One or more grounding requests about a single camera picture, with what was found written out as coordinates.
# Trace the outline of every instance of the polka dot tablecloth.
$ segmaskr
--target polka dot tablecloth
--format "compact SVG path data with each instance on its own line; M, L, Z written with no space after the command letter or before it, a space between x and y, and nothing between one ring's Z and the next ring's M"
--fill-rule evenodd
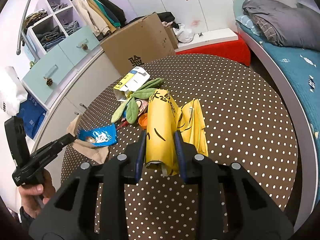
M151 78L165 79L163 88L179 106L193 98L200 100L209 157L225 165L241 163L283 210L295 178L297 142L281 98L263 78L232 60L201 54L167 57L143 67ZM110 124L119 106L112 90L115 84L90 104L81 129ZM110 147L109 157L123 153L140 133L138 125L119 130L118 143ZM68 146L61 182L82 162L96 165ZM95 232L100 229L101 191L100 187ZM161 171L144 169L138 185L125 186L125 199L130 239L195 238L197 186L184 185L178 175L163 177ZM223 197L221 204L225 210ZM227 213L221 216L227 226Z

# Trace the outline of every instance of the cabinet door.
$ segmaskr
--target cabinet door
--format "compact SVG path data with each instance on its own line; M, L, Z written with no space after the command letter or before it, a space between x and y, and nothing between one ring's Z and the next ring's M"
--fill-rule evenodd
M74 65L77 65L81 59L99 45L99 41L90 28L85 26L61 41L58 45L70 61ZM87 50L84 50L82 45L87 45Z
M121 75L103 52L81 75L66 97L82 113L91 102Z
M73 67L60 47L55 46L28 71L23 81L45 103ZM44 77L51 78L53 84L47 86Z
M41 136L37 149L65 135L67 127L77 116L78 112L79 110L70 103L67 98L64 98L50 118L44 133ZM56 190L58 190L61 185L61 168L65 150L66 147L63 148L56 159L46 166L46 169L51 174L52 184Z

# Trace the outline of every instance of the pine cone knob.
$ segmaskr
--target pine cone knob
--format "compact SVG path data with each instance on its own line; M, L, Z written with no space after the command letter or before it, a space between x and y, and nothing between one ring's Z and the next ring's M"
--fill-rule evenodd
M82 44L82 49L83 49L83 50L87 50L87 49L89 49L89 47L88 47L87 44Z
M47 79L47 86L51 86L53 84L52 78Z

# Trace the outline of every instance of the blue bag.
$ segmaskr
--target blue bag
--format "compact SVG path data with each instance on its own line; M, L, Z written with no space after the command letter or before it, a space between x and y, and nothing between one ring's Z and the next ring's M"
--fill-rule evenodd
M17 117L23 119L23 126L26 134L33 139L38 132L46 111L42 106L28 93L27 101L20 104Z
M117 132L115 124L99 127L93 130L80 130L78 138L90 142L96 147L109 146L117 143Z

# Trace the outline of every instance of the screw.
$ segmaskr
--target screw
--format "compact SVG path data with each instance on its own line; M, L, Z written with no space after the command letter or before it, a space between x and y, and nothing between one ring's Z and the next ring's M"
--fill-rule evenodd
M126 158L127 158L127 155L125 155L125 154L119 154L117 156L117 159L120 160L120 161L124 161Z
M90 163L82 163L80 167L81 169L86 170L87 168L90 167Z
M196 155L195 155L195 159L196 159L197 161L202 161L202 160L204 159L204 156L203 156L202 154L196 154Z
M231 167L235 170L239 170L241 168L241 165L239 163L232 163Z

